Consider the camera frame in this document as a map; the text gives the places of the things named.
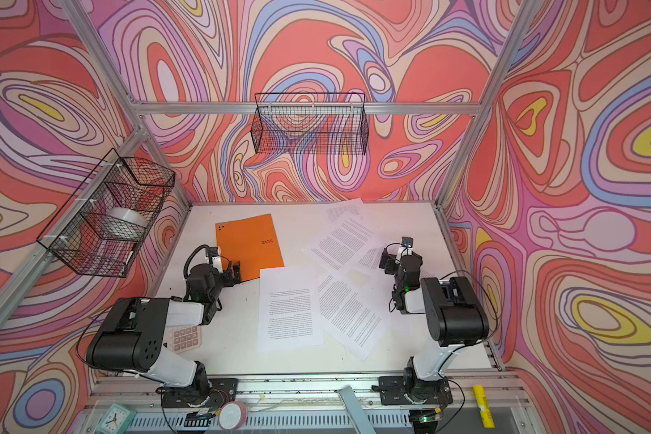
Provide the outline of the orange black file folder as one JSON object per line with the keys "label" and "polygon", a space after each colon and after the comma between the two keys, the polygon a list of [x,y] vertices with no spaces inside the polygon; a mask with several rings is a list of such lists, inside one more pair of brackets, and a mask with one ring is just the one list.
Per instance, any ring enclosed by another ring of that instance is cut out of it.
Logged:
{"label": "orange black file folder", "polygon": [[270,214],[215,224],[216,242],[224,257],[240,262],[242,282],[260,278],[262,269],[284,266]]}

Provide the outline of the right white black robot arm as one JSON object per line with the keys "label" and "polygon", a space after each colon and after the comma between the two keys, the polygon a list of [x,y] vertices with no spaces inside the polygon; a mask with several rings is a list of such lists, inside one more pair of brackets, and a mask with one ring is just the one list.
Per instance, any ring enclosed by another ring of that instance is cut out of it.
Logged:
{"label": "right white black robot arm", "polygon": [[472,284],[453,272],[442,277],[421,276],[423,258],[412,246],[399,244],[392,254],[383,249],[379,268],[394,277],[389,311],[424,316],[430,340],[412,356],[400,376],[381,376],[372,387],[384,406],[452,403],[446,370],[467,348],[484,343],[490,323]]}

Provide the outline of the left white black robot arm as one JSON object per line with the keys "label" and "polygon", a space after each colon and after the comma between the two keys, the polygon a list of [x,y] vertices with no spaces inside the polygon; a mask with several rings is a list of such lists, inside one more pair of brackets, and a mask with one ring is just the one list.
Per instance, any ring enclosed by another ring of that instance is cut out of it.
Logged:
{"label": "left white black robot arm", "polygon": [[85,362],[94,369],[139,375],[159,383],[166,409],[219,410],[235,400],[236,379],[212,382],[199,361],[180,356],[165,344],[172,328],[210,325],[222,310],[220,294],[242,282],[240,264],[226,271],[204,263],[184,269],[182,298],[121,298],[90,342]]}

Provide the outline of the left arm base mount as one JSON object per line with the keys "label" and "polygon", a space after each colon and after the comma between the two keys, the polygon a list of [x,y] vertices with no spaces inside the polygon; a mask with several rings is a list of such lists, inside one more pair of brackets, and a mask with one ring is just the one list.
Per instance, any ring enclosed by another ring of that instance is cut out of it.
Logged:
{"label": "left arm base mount", "polygon": [[218,409],[235,401],[238,383],[237,378],[211,378],[182,388],[160,386],[157,393],[164,409]]}

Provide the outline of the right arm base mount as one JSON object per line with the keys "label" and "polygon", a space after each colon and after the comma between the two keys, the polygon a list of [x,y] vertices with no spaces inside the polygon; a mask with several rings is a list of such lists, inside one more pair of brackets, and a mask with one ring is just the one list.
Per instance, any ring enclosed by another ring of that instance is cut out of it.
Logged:
{"label": "right arm base mount", "polygon": [[380,394],[384,406],[432,405],[445,408],[453,403],[450,383],[446,378],[421,381],[405,376],[381,376],[372,391]]}

